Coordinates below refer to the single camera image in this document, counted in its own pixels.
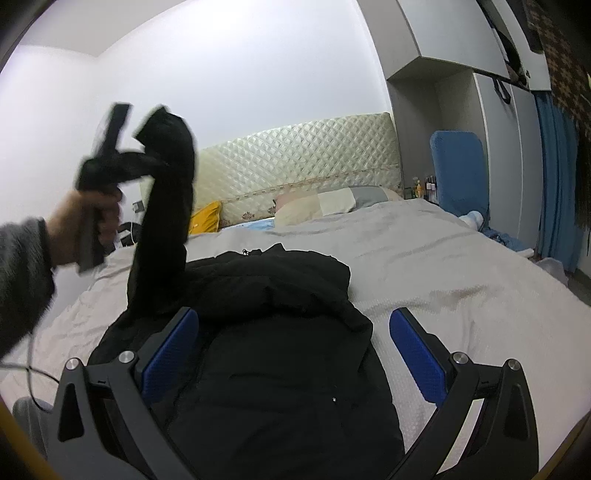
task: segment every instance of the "yellow pillow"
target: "yellow pillow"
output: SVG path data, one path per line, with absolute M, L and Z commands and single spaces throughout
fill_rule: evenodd
M 222 202 L 215 201 L 195 212 L 189 222 L 189 235 L 217 232 L 220 225 L 221 210 Z

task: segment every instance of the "floor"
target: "floor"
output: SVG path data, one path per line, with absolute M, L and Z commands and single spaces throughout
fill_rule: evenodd
M 569 278 L 569 290 L 591 307 L 591 280 L 579 270 Z

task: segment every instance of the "quilted headboard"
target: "quilted headboard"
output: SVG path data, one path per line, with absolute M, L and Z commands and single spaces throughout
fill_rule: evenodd
M 273 216 L 273 199 L 291 189 L 353 185 L 380 185 L 402 196 L 388 113 L 273 128 L 201 150 L 195 207 L 221 200 L 222 226 L 228 226 Z

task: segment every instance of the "fuzzy gray sleeve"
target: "fuzzy gray sleeve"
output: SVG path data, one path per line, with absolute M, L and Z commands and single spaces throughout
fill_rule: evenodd
M 45 221 L 0 226 L 0 358 L 37 324 L 54 291 Z

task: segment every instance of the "metal screw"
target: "metal screw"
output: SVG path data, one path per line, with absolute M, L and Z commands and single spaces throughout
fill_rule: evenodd
M 507 365 L 509 365 L 509 368 L 511 368 L 512 370 L 519 370 L 521 368 L 521 364 L 515 360 L 514 358 L 511 358 L 508 362 Z
M 66 362 L 66 368 L 68 370 L 74 370 L 76 367 L 78 367 L 78 365 L 80 365 L 80 360 L 78 360 L 77 358 L 70 358 Z
M 468 363 L 468 356 L 464 352 L 456 352 L 453 354 L 453 361 L 459 365 Z
M 131 362 L 134 359 L 134 353 L 126 350 L 125 352 L 121 352 L 119 354 L 119 362 L 121 362 L 122 364 L 128 364 L 129 362 Z

